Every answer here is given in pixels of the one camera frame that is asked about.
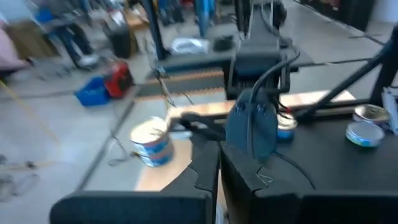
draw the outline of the gray floor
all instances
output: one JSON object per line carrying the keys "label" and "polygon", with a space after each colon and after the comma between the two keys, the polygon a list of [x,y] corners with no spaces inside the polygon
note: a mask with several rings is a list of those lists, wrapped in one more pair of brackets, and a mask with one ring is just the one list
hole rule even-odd
{"label": "gray floor", "polygon": [[[290,0],[285,0],[288,19],[284,34],[304,49],[315,62],[332,62],[372,57],[381,46],[365,38],[351,39],[361,35],[354,29],[341,24],[329,22],[310,9],[300,6]],[[392,24],[371,23],[369,35],[385,42],[389,38]],[[192,26],[164,29],[166,43],[177,35],[195,34]],[[147,32],[137,35],[142,46]],[[328,90],[347,78],[364,62],[325,65],[303,68],[292,74],[292,93],[315,90]],[[129,61],[130,69],[136,82],[143,83],[150,63],[146,55],[136,55]],[[369,95],[378,69],[371,72],[349,91],[357,98]],[[12,82],[10,87],[30,105],[38,117],[43,120],[61,141],[61,153],[57,146],[32,121],[10,97],[0,91],[0,152],[7,154],[10,161],[55,160],[51,167],[39,169],[38,186],[22,197],[15,197],[8,203],[0,203],[1,223],[47,223],[51,205],[60,197],[74,191],[80,184],[91,163],[96,159],[110,130],[123,114],[131,100],[132,91],[125,100],[116,101],[112,105],[93,109],[84,109],[72,95],[72,91],[81,87],[94,74],[76,73],[70,77],[51,76],[46,82],[40,81],[36,75],[29,72],[28,78]],[[194,95],[194,103],[223,101],[221,93],[212,95]],[[187,105],[184,97],[176,98],[178,105]],[[133,150],[129,141],[130,130],[138,123],[151,116],[165,116],[162,100],[136,102],[126,121],[117,133],[118,139],[128,150]],[[141,161],[131,159],[116,167],[110,167],[108,160],[121,155],[118,145],[109,142],[104,157],[101,158],[95,171],[90,175],[84,186],[85,190],[133,190],[140,170]],[[12,172],[15,178],[22,178],[28,172]]]}

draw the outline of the tuna can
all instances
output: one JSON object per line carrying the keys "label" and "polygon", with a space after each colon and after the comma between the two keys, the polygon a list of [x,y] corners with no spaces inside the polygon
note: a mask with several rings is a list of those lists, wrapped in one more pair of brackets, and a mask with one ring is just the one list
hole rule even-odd
{"label": "tuna can", "polygon": [[365,121],[380,126],[387,123],[390,116],[384,108],[366,104],[355,107],[353,119],[357,122]]}
{"label": "tuna can", "polygon": [[370,122],[354,122],[348,125],[346,137],[362,147],[377,147],[384,138],[384,131]]}
{"label": "tuna can", "polygon": [[148,166],[162,166],[173,158],[174,147],[169,127],[161,118],[152,118],[135,127],[131,131],[130,140]]}
{"label": "tuna can", "polygon": [[277,114],[278,119],[278,138],[290,139],[293,137],[294,129],[297,127],[297,121],[292,114],[281,113]]}

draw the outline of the can lid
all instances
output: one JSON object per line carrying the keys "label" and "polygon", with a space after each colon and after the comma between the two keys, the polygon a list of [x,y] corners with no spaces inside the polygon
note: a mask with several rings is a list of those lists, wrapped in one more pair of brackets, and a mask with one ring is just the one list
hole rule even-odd
{"label": "can lid", "polygon": [[133,128],[130,140],[138,144],[154,142],[167,132],[167,123],[158,117],[153,117]]}
{"label": "can lid", "polygon": [[369,122],[354,122],[348,125],[347,131],[358,138],[370,142],[384,138],[384,131],[377,125]]}
{"label": "can lid", "polygon": [[297,127],[297,121],[294,119],[292,114],[281,113],[277,114],[278,128],[281,130],[292,130]]}
{"label": "can lid", "polygon": [[367,121],[383,122],[388,121],[390,118],[389,113],[384,108],[376,105],[360,105],[355,107],[354,112],[357,116]]}

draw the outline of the jeans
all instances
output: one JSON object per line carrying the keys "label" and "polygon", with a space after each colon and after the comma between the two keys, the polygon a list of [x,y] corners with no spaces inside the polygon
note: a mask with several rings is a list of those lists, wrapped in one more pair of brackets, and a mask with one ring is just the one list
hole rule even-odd
{"label": "jeans", "polygon": [[71,24],[56,28],[55,33],[66,48],[68,55],[72,59],[73,64],[77,68],[80,68],[80,65],[78,63],[80,60],[80,55],[75,50],[73,43],[77,45],[77,47],[84,55],[89,55],[93,53],[93,49],[91,48],[83,29],[77,24]]}

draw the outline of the blue crate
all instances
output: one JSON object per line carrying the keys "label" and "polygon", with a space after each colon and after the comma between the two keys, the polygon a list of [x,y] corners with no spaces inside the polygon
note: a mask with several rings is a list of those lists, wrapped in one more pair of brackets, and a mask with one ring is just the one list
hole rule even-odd
{"label": "blue crate", "polygon": [[102,77],[92,78],[82,89],[75,92],[75,96],[83,106],[105,105],[110,101]]}

